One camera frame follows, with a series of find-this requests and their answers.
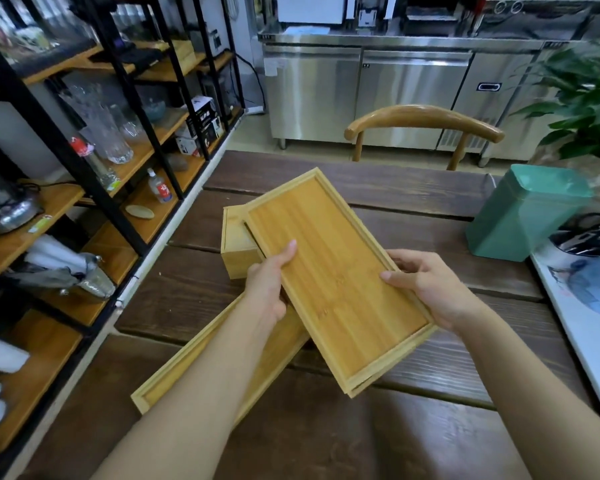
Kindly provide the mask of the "person's right hand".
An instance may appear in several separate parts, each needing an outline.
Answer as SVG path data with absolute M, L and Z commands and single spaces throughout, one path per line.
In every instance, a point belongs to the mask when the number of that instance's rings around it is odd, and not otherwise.
M 386 252 L 399 271 L 418 274 L 418 289 L 410 291 L 428 307 L 435 323 L 443 329 L 456 331 L 484 308 L 439 254 L 407 249 Z

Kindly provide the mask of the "person's left hand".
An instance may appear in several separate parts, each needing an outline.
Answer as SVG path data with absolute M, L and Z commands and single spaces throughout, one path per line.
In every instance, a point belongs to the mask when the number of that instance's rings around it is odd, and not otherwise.
M 287 306 L 280 298 L 281 279 L 275 280 L 270 272 L 271 257 L 249 268 L 245 300 L 251 315 L 273 327 L 284 317 Z

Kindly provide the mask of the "bamboo tray box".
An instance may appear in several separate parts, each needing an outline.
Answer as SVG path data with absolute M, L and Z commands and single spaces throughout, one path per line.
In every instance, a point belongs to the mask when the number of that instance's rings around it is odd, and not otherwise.
M 438 329 L 398 267 L 319 168 L 245 204 L 263 258 L 296 241 L 282 287 L 342 391 L 359 395 Z

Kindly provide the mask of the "person's left forearm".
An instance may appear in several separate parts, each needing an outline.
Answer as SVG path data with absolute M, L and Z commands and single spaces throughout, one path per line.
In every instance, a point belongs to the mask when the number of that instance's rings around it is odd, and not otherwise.
M 212 480 L 245 382 L 229 350 L 240 344 L 259 354 L 256 339 L 272 327 L 249 313 L 245 297 L 200 361 L 131 429 L 91 480 Z

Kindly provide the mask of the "small bamboo box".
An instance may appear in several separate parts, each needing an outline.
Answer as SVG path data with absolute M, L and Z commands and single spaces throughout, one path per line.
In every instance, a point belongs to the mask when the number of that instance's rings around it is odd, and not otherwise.
M 221 257 L 231 280 L 245 279 L 249 268 L 263 261 L 263 255 L 245 223 L 248 209 L 247 203 L 223 209 Z

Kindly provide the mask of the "green tin canister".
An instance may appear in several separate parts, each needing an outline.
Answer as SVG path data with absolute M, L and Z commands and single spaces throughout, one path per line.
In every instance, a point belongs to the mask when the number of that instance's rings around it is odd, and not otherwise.
M 523 262 L 593 195 L 572 169 L 513 164 L 467 226 L 468 249 L 477 257 Z

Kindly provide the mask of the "small red label bottle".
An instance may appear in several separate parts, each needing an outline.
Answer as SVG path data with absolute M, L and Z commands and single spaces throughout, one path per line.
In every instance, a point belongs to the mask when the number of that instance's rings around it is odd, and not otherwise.
M 154 197 L 161 203 L 167 203 L 173 199 L 171 190 L 165 180 L 158 176 L 152 168 L 147 169 L 148 185 Z

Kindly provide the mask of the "black and white box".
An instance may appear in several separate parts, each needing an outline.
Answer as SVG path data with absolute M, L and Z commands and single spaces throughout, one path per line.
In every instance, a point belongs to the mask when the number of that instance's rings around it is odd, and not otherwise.
M 222 136 L 223 128 L 216 111 L 215 99 L 211 96 L 197 95 L 192 97 L 191 104 L 205 134 L 209 134 L 212 140 Z

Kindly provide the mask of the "black scissors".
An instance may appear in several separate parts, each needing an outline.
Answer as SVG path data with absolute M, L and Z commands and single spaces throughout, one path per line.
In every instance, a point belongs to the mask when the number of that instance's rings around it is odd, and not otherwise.
M 600 212 L 570 218 L 549 239 L 554 246 L 570 255 L 599 257 Z

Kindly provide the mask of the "white printed table mat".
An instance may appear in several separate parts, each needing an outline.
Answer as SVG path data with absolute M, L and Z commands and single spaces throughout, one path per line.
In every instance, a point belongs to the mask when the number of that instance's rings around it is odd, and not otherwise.
M 600 256 L 570 254 L 547 239 L 530 257 L 600 401 Z

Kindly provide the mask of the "silver metal pitcher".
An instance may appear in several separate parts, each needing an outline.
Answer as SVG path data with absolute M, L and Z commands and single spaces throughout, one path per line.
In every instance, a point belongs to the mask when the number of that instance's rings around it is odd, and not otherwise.
M 101 255 L 81 253 L 86 259 L 86 272 L 79 281 L 69 288 L 60 289 L 59 297 L 80 298 L 90 303 L 104 303 L 113 297 L 116 284 L 104 272 L 101 265 L 104 258 Z

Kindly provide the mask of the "black metal wooden shelf rack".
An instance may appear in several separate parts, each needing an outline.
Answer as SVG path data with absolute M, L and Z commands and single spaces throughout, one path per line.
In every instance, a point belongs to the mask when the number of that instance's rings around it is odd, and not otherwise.
M 137 270 L 226 139 L 208 153 L 188 77 L 210 78 L 225 132 L 243 115 L 241 85 L 239 103 L 224 110 L 219 72 L 233 62 L 234 43 L 220 1 L 225 34 L 205 21 L 200 0 L 0 0 L 0 175 L 39 190 L 43 206 L 32 221 L 0 236 L 0 339 L 31 354 L 21 370 L 0 373 L 7 405 L 0 480 L 32 446 L 123 291 L 137 281 Z M 112 192 L 70 145 L 72 136 L 90 141 L 59 95 L 88 82 L 100 83 L 110 103 L 136 118 L 148 137 L 132 145 L 128 163 L 103 159 L 121 181 Z M 175 132 L 184 123 L 197 133 L 201 156 L 179 151 Z M 165 180 L 171 201 L 154 197 L 148 168 Z M 131 204 L 155 217 L 129 216 Z M 101 268 L 116 284 L 113 297 L 104 303 L 59 297 L 83 274 L 26 263 L 42 234 L 80 254 L 101 255 Z

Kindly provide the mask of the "white paper rolls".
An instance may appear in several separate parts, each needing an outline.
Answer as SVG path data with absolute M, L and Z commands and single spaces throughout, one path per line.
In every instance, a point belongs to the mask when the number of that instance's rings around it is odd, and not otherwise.
M 53 236 L 40 235 L 27 250 L 24 261 L 44 269 L 68 269 L 71 274 L 87 274 L 88 259 L 69 249 Z

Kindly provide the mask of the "white appliance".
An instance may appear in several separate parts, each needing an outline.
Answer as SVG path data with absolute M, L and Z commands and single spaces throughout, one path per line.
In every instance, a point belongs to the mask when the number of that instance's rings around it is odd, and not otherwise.
M 339 25 L 344 21 L 346 0 L 277 0 L 278 21 Z

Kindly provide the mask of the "steel kettle pot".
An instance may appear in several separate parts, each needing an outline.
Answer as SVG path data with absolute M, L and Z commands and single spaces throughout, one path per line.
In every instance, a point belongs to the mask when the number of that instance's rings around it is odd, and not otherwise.
M 0 175 L 0 236 L 24 226 L 42 212 L 39 190 Z

